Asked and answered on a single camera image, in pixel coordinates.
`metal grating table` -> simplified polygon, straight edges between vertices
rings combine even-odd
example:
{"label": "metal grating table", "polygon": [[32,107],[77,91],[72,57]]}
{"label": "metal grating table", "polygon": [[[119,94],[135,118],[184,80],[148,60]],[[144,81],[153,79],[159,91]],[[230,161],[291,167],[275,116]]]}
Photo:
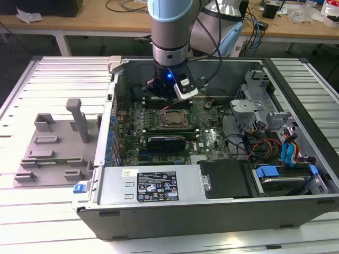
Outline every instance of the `metal grating table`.
{"label": "metal grating table", "polygon": [[[339,212],[324,214],[298,229],[104,242],[72,209],[73,188],[13,189],[13,176],[31,139],[37,113],[71,119],[64,107],[70,97],[81,98],[87,119],[102,113],[110,82],[107,60],[46,57],[32,61],[1,108],[0,253],[339,252]],[[270,245],[282,248],[268,250]]]}
{"label": "metal grating table", "polygon": [[[272,60],[339,154],[339,97],[336,91],[309,63],[302,63],[299,59]],[[280,94],[277,91],[274,94],[282,108],[288,111]]]}

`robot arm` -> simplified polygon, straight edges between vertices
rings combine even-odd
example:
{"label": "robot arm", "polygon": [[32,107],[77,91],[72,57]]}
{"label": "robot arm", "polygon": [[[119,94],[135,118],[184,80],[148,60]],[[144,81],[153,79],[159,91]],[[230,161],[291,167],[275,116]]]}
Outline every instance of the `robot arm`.
{"label": "robot arm", "polygon": [[[155,75],[147,82],[146,86],[151,93],[169,100],[178,98],[181,101],[198,94],[198,88],[203,85],[201,82],[197,84],[187,66],[190,26],[207,4],[210,9],[213,8],[212,3],[216,0],[211,1],[208,4],[209,0],[148,0],[148,10],[152,17],[151,37],[155,67]],[[218,0],[218,2],[220,2],[220,7],[227,7],[225,0]],[[211,10],[207,10],[207,13],[210,14],[202,14],[211,16],[212,20],[218,21],[218,13]],[[197,25],[194,25],[191,37],[201,40],[199,35],[202,35],[201,29],[197,29]],[[203,35],[203,38],[207,38],[207,41],[210,40],[207,34]]]}

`power supply label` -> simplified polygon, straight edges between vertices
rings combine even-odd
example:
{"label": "power supply label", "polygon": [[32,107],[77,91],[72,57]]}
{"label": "power supply label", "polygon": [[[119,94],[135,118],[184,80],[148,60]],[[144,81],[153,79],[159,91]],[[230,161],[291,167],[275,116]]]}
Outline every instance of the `power supply label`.
{"label": "power supply label", "polygon": [[175,172],[138,173],[139,202],[178,201],[179,190]]}

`wooden table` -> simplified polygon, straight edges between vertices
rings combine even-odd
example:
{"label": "wooden table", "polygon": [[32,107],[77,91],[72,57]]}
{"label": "wooden table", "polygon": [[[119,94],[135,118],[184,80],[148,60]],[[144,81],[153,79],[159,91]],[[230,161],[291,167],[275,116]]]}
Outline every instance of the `wooden table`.
{"label": "wooden table", "polygon": [[[264,41],[339,44],[339,29],[329,28],[319,21],[293,24],[286,15],[277,15],[273,20],[265,19],[262,12],[256,10],[258,6],[252,8],[257,2],[250,0],[249,7],[259,21],[269,24]],[[13,33],[54,35],[63,56],[71,56],[67,35],[140,37],[150,34],[150,16],[147,13],[116,13],[108,10],[105,3],[106,0],[84,0],[77,17],[44,16],[42,22],[26,24],[15,16],[0,15],[0,21]],[[138,8],[144,4],[130,3],[129,6]],[[119,0],[112,0],[109,7],[122,10]],[[6,32],[0,27],[0,33]],[[251,34],[252,26],[245,21],[243,36],[238,42],[242,44]]]}

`gray case panel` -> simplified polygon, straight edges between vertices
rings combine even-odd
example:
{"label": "gray case panel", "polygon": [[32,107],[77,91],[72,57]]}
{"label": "gray case panel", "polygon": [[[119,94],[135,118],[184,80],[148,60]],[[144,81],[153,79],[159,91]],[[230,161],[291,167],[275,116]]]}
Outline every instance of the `gray case panel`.
{"label": "gray case panel", "polygon": [[[53,151],[54,155],[48,159],[67,159],[67,158],[83,158],[85,163],[77,163],[74,166],[69,164],[65,165],[39,165],[32,163],[27,165],[26,169],[19,167],[17,173],[26,173],[27,171],[33,172],[37,177],[27,179],[27,182],[18,182],[13,180],[14,187],[28,187],[28,186],[46,186],[46,185],[73,185],[79,180],[88,180],[92,177],[92,173],[87,171],[87,164],[89,161],[94,161],[97,138],[99,130],[96,120],[88,120],[88,133],[90,139],[88,143],[83,143],[78,131],[73,131],[70,125],[70,121],[54,121],[54,123],[48,124],[51,132],[35,131],[32,140],[27,148],[27,152],[23,159],[32,159],[28,155],[30,151]],[[36,143],[37,137],[43,138],[51,136],[57,136],[57,143]],[[65,177],[65,170],[80,170],[79,177]]]}
{"label": "gray case panel", "polygon": [[299,227],[338,206],[339,198],[312,198],[101,211],[79,208],[77,214],[98,238],[121,240]]}

